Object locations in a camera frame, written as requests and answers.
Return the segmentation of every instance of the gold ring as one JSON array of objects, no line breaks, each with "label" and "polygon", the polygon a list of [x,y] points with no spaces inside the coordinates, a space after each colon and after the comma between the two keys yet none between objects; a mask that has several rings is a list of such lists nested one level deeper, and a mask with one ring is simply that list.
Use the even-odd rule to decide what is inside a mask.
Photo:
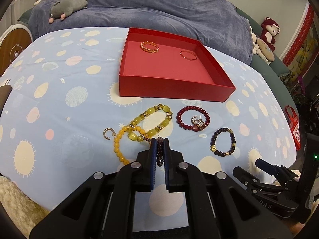
[{"label": "gold ring", "polygon": [[[189,54],[192,54],[193,56],[195,56],[195,58],[186,57],[186,56],[184,56],[184,55],[182,54],[183,52],[187,52],[187,53],[189,53]],[[190,61],[196,60],[196,59],[198,58],[197,55],[196,55],[194,52],[188,51],[188,50],[182,50],[182,51],[180,52],[180,55],[181,55],[181,57],[183,57],[183,58],[185,58],[185,59],[187,59],[187,60],[190,60]]]},{"label": "gold ring", "polygon": [[[144,47],[143,45],[152,45],[152,46],[156,47],[157,49],[149,49],[149,48]],[[144,42],[142,42],[141,45],[140,45],[140,47],[141,47],[141,49],[142,49],[143,51],[145,51],[145,52],[147,52],[147,53],[156,53],[156,52],[158,52],[158,50],[160,49],[156,43],[151,42],[151,41],[144,41]]]},{"label": "gold ring", "polygon": [[116,133],[115,133],[115,130],[113,129],[113,128],[110,128],[110,127],[108,127],[108,128],[106,128],[106,129],[104,129],[104,131],[103,131],[103,136],[104,136],[104,138],[105,139],[107,139],[107,140],[111,140],[109,137],[107,137],[106,135],[105,135],[105,133],[107,132],[107,131],[112,131],[112,136],[116,136]]}]

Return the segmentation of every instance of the yellow beaded bracelet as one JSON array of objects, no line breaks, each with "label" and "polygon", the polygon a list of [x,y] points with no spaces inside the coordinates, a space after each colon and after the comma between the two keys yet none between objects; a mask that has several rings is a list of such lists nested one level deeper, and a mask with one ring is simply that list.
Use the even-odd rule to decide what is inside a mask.
[{"label": "yellow beaded bracelet", "polygon": [[[158,110],[163,110],[166,112],[166,118],[161,123],[157,125],[154,129],[150,129],[148,132],[145,132],[144,129],[142,129],[140,126],[136,126],[138,123],[140,123],[142,120],[147,118],[150,114],[153,114],[154,112]],[[172,120],[173,112],[171,112],[170,107],[167,105],[155,105],[154,107],[151,107],[147,109],[147,111],[140,114],[138,117],[133,119],[130,124],[127,126],[122,127],[122,129],[119,131],[119,133],[114,136],[114,152],[116,153],[117,157],[119,157],[120,162],[123,162],[124,165],[129,164],[130,161],[127,160],[123,154],[120,152],[119,149],[119,142],[122,136],[125,132],[128,132],[128,137],[133,141],[142,142],[143,140],[151,142],[151,137],[155,136],[157,133],[159,133],[164,127],[168,126],[169,122]],[[137,136],[133,131],[138,131],[140,133],[139,136]]]}]

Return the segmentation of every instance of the red box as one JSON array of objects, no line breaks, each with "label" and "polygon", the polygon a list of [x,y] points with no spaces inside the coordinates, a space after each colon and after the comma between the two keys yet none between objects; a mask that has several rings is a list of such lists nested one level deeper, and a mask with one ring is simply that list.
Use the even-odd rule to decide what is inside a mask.
[{"label": "red box", "polygon": [[[155,42],[159,51],[143,51],[140,48],[143,41]],[[193,51],[198,56],[197,60],[181,57],[182,50]],[[224,102],[236,89],[200,41],[142,28],[130,28],[127,35],[119,88],[120,96],[218,102]]]}]

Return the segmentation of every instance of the gold bead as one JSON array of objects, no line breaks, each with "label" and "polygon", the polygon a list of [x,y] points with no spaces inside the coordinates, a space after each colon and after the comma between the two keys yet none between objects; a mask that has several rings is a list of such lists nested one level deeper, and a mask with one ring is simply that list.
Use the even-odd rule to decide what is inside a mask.
[{"label": "gold bead", "polygon": [[147,113],[148,113],[148,114],[153,114],[154,112],[155,112],[154,107],[151,107],[151,108],[148,108],[148,109],[147,109]]},{"label": "gold bead", "polygon": [[162,125],[163,125],[164,127],[167,127],[167,126],[169,125],[169,120],[168,120],[168,119],[163,120],[163,121],[162,121]]},{"label": "gold bead", "polygon": [[168,107],[167,105],[164,105],[164,106],[163,106],[163,111],[165,111],[165,112],[170,112],[170,111],[171,111],[171,108]]},{"label": "gold bead", "polygon": [[142,121],[142,119],[141,119],[141,117],[136,117],[135,119],[133,119],[133,121],[137,125],[138,123],[140,123]]},{"label": "gold bead", "polygon": [[157,133],[157,132],[156,132],[156,129],[151,129],[151,130],[149,130],[149,131],[147,132],[149,138],[152,137],[152,136],[155,136],[156,133]]},{"label": "gold bead", "polygon": [[143,142],[144,138],[145,138],[144,135],[138,136],[138,142]]},{"label": "gold bead", "polygon": [[136,141],[137,138],[138,138],[138,135],[135,134],[134,132],[128,133],[127,136],[128,136],[131,140],[133,140],[133,141]]}]

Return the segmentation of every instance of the red stuffed monkey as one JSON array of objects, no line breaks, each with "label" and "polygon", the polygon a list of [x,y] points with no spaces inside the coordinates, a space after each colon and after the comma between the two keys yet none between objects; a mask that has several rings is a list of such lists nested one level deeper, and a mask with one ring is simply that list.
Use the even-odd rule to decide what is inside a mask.
[{"label": "red stuffed monkey", "polygon": [[280,32],[279,25],[271,18],[266,18],[261,26],[263,31],[261,33],[260,39],[262,39],[269,46],[269,48],[274,51],[275,46],[273,44],[276,42],[274,37]]}]

